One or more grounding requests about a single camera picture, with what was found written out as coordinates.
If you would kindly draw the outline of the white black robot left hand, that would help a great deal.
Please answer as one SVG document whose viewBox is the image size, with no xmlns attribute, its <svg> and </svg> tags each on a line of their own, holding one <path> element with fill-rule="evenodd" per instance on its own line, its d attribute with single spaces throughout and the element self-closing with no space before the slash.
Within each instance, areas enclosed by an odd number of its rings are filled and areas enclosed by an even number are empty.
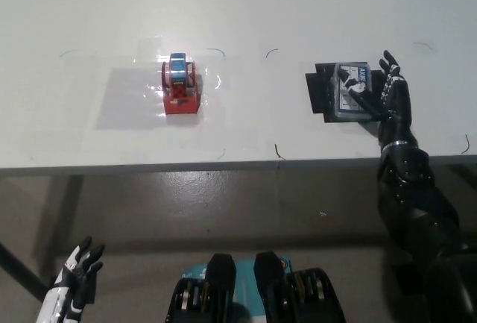
<svg viewBox="0 0 477 323">
<path fill-rule="evenodd" d="M 91 244 L 88 236 L 68 256 L 45 295 L 38 322 L 80 322 L 85 306 L 94 303 L 105 246 L 92 248 Z"/>
</svg>

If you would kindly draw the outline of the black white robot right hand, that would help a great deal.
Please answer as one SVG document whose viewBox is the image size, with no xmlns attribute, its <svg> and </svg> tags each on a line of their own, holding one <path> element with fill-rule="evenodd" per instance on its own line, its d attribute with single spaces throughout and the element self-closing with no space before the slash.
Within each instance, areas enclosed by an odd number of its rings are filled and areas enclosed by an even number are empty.
<svg viewBox="0 0 477 323">
<path fill-rule="evenodd" d="M 387 50 L 379 61 L 385 84 L 379 95 L 374 95 L 366 84 L 350 77 L 349 72 L 338 69 L 337 74 L 344 83 L 351 98 L 359 104 L 372 119 L 379 121 L 378 140 L 381 150 L 394 145 L 418 146 L 411 132 L 411 99 L 408 83 L 401 74 L 401 68 L 394 56 Z"/>
</svg>

